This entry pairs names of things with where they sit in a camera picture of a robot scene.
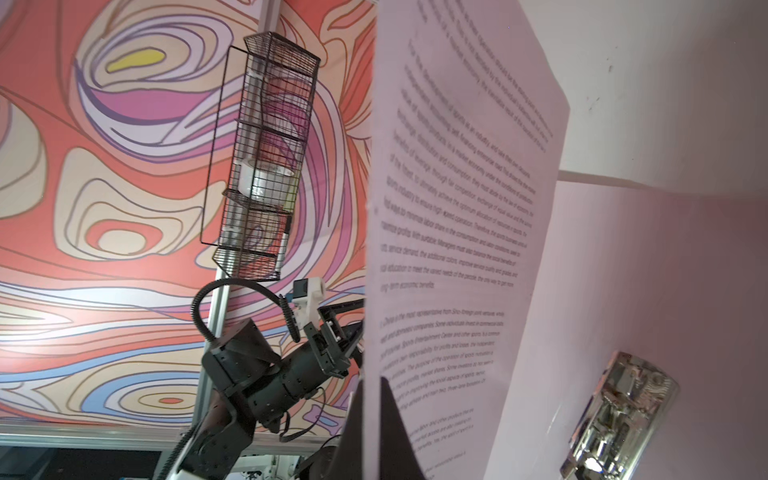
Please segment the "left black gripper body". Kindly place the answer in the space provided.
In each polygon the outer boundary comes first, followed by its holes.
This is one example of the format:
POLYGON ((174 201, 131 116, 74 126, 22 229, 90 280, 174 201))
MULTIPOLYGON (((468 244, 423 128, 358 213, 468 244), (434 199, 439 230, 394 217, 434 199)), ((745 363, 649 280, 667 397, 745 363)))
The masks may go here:
POLYGON ((270 432, 290 427, 290 410, 313 397, 331 378, 345 378, 361 363, 361 321, 341 326, 331 320, 309 328, 307 341, 287 356, 278 355, 255 323, 246 320, 204 354, 202 366, 222 399, 270 432))

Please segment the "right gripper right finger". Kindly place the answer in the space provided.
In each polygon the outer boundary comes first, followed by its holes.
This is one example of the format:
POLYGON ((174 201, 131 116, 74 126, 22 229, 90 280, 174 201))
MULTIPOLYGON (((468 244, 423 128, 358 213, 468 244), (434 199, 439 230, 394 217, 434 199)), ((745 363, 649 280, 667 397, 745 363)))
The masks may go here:
POLYGON ((392 389, 381 378, 380 479, 425 480, 409 440, 392 389))

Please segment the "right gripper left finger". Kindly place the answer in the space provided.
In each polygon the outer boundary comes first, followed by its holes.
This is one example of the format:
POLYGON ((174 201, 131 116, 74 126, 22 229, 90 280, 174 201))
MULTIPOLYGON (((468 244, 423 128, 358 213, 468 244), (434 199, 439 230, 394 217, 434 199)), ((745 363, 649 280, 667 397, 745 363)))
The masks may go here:
POLYGON ((319 460, 311 468, 312 479, 363 479, 364 382, 352 396, 352 403, 341 436, 335 444, 319 450, 319 460))

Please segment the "printed paper sheet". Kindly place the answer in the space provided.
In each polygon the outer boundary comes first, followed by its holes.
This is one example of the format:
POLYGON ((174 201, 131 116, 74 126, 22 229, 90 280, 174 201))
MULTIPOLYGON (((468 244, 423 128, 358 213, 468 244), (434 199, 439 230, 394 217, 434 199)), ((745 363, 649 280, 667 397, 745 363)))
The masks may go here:
POLYGON ((428 479, 484 475, 529 312, 570 114, 516 1, 383 1, 367 218, 364 475, 390 385, 428 479))

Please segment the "pink folder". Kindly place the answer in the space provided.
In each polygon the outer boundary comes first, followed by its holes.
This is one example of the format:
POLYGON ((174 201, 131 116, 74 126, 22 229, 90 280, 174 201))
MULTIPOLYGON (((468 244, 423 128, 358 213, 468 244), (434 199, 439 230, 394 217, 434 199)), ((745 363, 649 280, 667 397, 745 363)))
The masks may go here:
POLYGON ((767 475, 767 202, 556 186, 485 475, 555 479, 615 351, 680 391, 639 479, 767 475))

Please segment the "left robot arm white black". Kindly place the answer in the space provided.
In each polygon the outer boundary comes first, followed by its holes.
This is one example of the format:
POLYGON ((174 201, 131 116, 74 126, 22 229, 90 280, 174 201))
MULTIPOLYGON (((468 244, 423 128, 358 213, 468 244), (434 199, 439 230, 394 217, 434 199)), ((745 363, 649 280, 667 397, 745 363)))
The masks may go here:
POLYGON ((202 365, 215 392, 203 420, 182 436, 158 479, 224 479, 252 444, 258 425, 290 442, 280 427, 300 400, 330 378, 305 343, 280 357, 251 320, 216 339, 202 365))

